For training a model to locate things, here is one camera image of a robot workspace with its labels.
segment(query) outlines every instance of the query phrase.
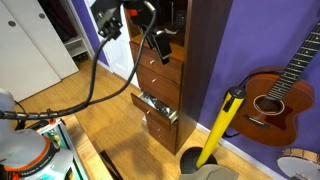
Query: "dresser drawer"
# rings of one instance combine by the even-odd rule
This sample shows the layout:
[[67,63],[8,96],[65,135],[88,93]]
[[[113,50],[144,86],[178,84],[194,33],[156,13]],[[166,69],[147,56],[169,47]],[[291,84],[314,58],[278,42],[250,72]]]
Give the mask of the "dresser drawer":
[[[133,59],[136,60],[139,52],[139,45],[131,42],[130,46]],[[158,53],[154,50],[144,47],[140,64],[177,84],[180,84],[181,82],[182,63],[170,58],[170,62],[163,65]]]
[[178,110],[180,86],[144,66],[139,66],[137,76],[140,88],[167,106]]
[[146,115],[149,134],[160,144],[175,154],[178,121],[173,122],[171,129],[163,128],[156,120]]
[[149,104],[151,105],[146,102],[150,100],[146,100],[143,93],[139,95],[139,97],[131,94],[131,98],[133,104],[141,111],[143,111],[149,119],[153,119],[154,121],[156,121],[158,125],[160,125],[163,129],[171,130],[173,122],[177,119],[176,111],[173,111],[172,109],[167,107],[165,108],[167,109],[166,114],[159,112],[157,109],[151,106],[152,104],[150,102]]

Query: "wooden dresser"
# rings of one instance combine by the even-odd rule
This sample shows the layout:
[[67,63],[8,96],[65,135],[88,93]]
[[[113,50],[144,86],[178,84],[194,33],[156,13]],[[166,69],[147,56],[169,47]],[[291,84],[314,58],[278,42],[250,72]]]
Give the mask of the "wooden dresser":
[[[141,35],[136,36],[130,42],[134,60],[138,55],[141,38]],[[170,62],[163,65],[158,53],[145,44],[137,69],[142,94],[139,97],[132,94],[132,101],[146,114],[150,135],[175,154],[178,150],[176,137],[184,48],[170,45]]]
[[[158,2],[162,10],[159,18],[170,22],[169,0]],[[132,95],[133,103],[146,114],[150,134],[173,154],[189,138],[200,118],[233,0],[174,2],[176,10],[187,11],[187,17],[184,33],[169,36],[170,63],[162,65],[156,51],[145,45],[137,76],[142,91],[176,110],[178,120],[171,123]],[[135,59],[141,35],[130,23],[128,29]]]

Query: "guitar body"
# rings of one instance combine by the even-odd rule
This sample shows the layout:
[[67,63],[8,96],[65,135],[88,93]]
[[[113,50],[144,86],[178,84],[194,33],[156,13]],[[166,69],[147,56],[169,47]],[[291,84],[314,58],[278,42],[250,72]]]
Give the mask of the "guitar body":
[[275,74],[253,76],[246,85],[247,98],[230,123],[240,134],[270,146],[293,143],[297,137],[297,115],[314,102],[313,88],[303,80],[296,81],[283,99],[265,102],[278,78]]

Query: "white trim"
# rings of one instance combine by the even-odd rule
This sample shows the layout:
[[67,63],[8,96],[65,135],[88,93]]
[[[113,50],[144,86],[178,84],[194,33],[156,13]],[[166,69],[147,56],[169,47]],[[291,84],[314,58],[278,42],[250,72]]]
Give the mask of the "white trim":
[[89,38],[87,36],[87,33],[86,33],[84,27],[82,26],[82,22],[81,22],[81,20],[80,20],[80,18],[78,16],[78,13],[77,13],[75,7],[73,6],[72,0],[67,0],[67,3],[69,4],[69,7],[70,7],[70,9],[72,11],[72,14],[73,14],[75,20],[77,21],[77,25],[80,28],[81,35],[82,35],[83,40],[84,40],[84,45],[86,46],[86,48],[88,50],[88,54],[89,54],[90,58],[92,59],[93,56],[94,56],[94,51],[93,51],[93,48],[92,48],[91,43],[89,41]]
[[[201,124],[197,123],[196,128],[205,133],[206,135],[210,134],[210,130],[207,129],[206,127],[202,126]],[[233,144],[231,144],[230,142],[228,142],[227,140],[221,138],[219,141],[219,144],[221,146],[224,146],[225,148],[229,149],[230,151],[232,151],[233,153],[235,153],[236,155],[240,156],[241,158],[243,158],[244,160],[246,160],[247,162],[249,162],[250,164],[252,164],[253,166],[257,167],[258,169],[260,169],[262,172],[264,172],[265,174],[267,174],[268,176],[270,176],[272,179],[277,179],[277,180],[286,180],[286,178],[284,178],[283,176],[281,176],[280,174],[278,174],[277,172],[273,171],[272,169],[270,169],[269,167],[267,167],[266,165],[262,164],[260,161],[258,161],[257,159],[255,159],[254,157],[250,156],[249,154],[247,154],[246,152],[242,151],[241,149],[237,148],[236,146],[234,146]]]
[[98,64],[99,64],[100,66],[102,66],[103,68],[105,68],[106,70],[108,70],[108,71],[110,71],[111,73],[113,73],[112,69],[111,69],[109,66],[107,66],[105,63],[101,62],[100,60],[98,60]]

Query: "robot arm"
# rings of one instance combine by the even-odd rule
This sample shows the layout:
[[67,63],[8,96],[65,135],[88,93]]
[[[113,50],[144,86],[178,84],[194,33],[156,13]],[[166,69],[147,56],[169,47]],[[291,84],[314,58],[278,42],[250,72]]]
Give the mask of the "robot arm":
[[[152,12],[150,8],[157,7],[155,10],[160,11],[158,0],[149,0],[145,3],[143,0],[110,0],[108,3],[105,0],[97,0],[92,6],[91,11],[98,27],[98,34],[102,37],[107,37],[111,33],[113,39],[119,37],[120,28],[122,27],[120,17],[120,5],[122,4],[128,20],[131,24],[138,26],[140,32],[145,34],[147,27],[152,20]],[[163,30],[159,30],[156,25],[153,25],[151,32],[147,35],[149,47],[156,48],[162,64],[169,62],[171,47],[167,38],[167,34]]]
[[[149,24],[151,20],[154,20],[154,18],[151,18],[151,11],[154,11],[154,9],[148,2],[143,0],[117,1],[114,4],[114,8],[94,5],[98,10],[95,17],[99,27],[99,34],[103,37],[108,37],[108,39],[117,39],[119,37],[122,26],[119,12],[121,4],[125,7],[130,17],[130,22],[139,26],[142,33],[148,35],[147,39],[150,47],[156,47],[163,63],[167,63],[171,48],[165,33],[159,31],[156,26],[151,28],[150,35],[148,33],[151,27]],[[15,175],[17,179],[34,180],[42,177],[64,179],[67,170],[72,164],[73,155],[71,151],[59,148],[54,142],[32,129],[14,131],[9,119],[37,120],[56,118],[80,111],[88,105],[90,105],[90,102],[86,101],[67,110],[52,113],[15,113],[13,112],[14,99],[12,95],[0,89],[0,165],[3,165],[5,170]]]

